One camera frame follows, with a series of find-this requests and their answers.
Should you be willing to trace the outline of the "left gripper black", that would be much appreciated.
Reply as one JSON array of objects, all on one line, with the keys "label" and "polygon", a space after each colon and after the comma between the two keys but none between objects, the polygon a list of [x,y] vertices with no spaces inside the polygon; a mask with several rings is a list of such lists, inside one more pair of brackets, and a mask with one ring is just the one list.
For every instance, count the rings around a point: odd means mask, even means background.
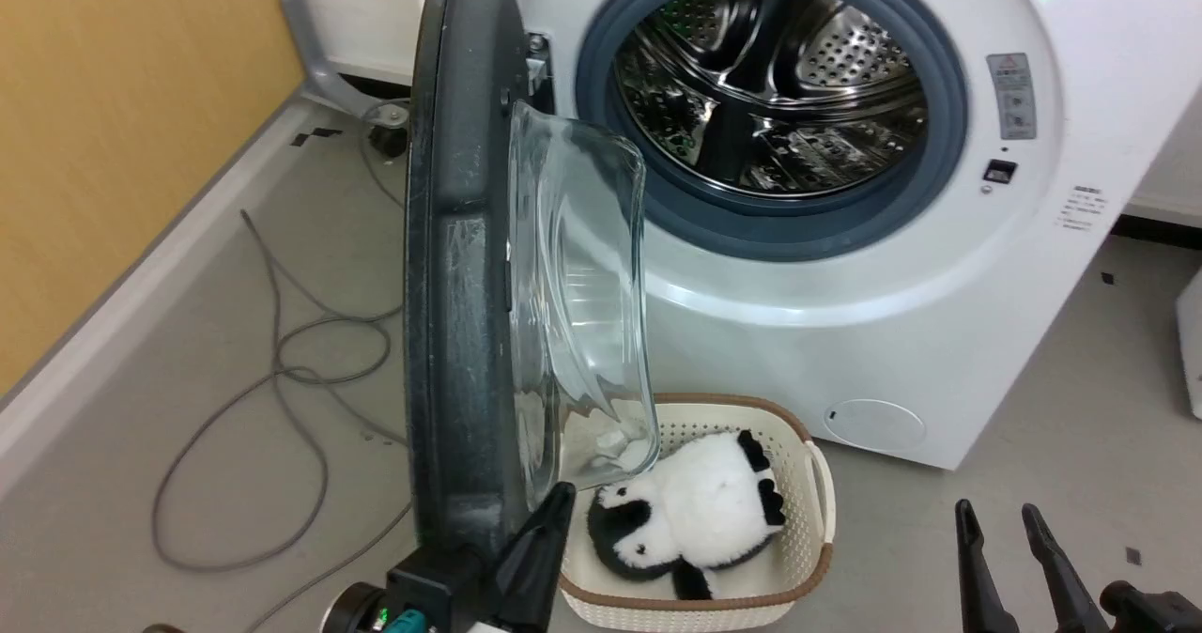
[{"label": "left gripper black", "polygon": [[[502,551],[474,545],[416,548],[382,586],[352,583],[325,614],[326,632],[546,632],[575,513],[577,488],[551,486]],[[486,620],[484,579],[494,567],[494,625]]]}]

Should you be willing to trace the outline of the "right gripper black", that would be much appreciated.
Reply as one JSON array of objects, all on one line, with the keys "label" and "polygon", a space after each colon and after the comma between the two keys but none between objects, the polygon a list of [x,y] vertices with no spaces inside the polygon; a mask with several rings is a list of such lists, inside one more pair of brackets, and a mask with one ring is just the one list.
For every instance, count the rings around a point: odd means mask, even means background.
[{"label": "right gripper black", "polygon": [[[1018,633],[1016,619],[1002,607],[984,556],[984,535],[971,501],[954,504],[963,632]],[[1109,632],[1100,608],[1057,543],[1039,506],[1022,504],[1027,544],[1042,568],[1057,632]],[[1146,592],[1130,583],[1108,583],[1100,607],[1115,617],[1112,632],[1201,632],[1201,609],[1176,591]]]}]

